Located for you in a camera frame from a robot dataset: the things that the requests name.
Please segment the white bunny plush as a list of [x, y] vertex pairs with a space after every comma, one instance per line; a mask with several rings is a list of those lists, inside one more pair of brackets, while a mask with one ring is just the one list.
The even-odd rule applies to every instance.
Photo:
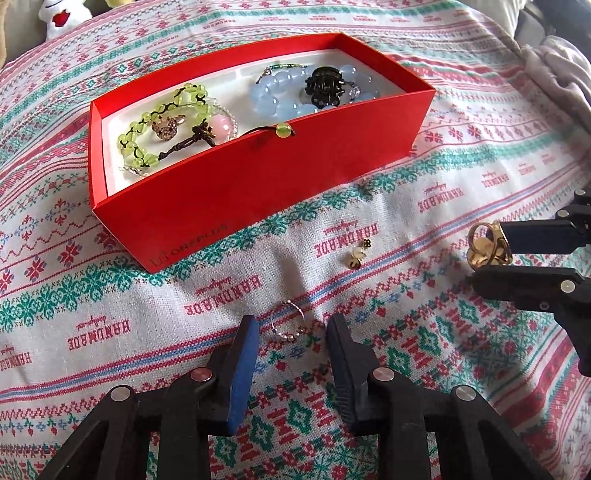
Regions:
[[84, 0], [44, 0], [39, 19], [46, 24], [46, 40], [50, 41], [92, 18]]

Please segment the grey crumpled cloth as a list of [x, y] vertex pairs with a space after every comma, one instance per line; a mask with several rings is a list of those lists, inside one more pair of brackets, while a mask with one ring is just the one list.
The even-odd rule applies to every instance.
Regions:
[[571, 42], [555, 35], [521, 47], [525, 70], [563, 110], [590, 131], [590, 62]]

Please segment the patterned handmade bedspread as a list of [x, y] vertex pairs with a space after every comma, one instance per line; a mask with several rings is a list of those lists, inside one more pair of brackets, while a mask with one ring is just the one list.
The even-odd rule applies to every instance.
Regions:
[[[400, 165], [305, 200], [150, 274], [92, 214], [92, 100], [242, 43], [342, 31], [435, 99]], [[35, 479], [113, 386], [165, 387], [256, 315], [245, 423], [211, 440], [217, 479], [373, 479], [377, 442], [335, 409], [325, 321], [418, 384], [473, 386], [558, 479], [590, 470], [590, 381], [549, 314], [468, 285], [479, 220], [552, 215], [590, 178], [590, 137], [518, 44], [457, 1], [142, 1], [1, 73], [1, 475]], [[370, 238], [359, 270], [353, 247]]]

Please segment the black bead flower ornament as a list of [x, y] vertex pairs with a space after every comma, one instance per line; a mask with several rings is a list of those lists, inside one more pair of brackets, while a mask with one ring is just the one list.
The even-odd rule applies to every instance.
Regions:
[[345, 93], [345, 80], [339, 69], [332, 66], [318, 67], [305, 79], [304, 92], [311, 97], [311, 104], [318, 109], [338, 107]]

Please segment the small gold earring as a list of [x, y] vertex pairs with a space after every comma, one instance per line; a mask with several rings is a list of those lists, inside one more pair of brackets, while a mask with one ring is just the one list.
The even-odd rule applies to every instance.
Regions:
[[370, 238], [363, 239], [358, 245], [353, 247], [351, 257], [349, 257], [349, 269], [359, 270], [361, 268], [363, 260], [367, 258], [370, 247], [372, 247], [372, 240]]

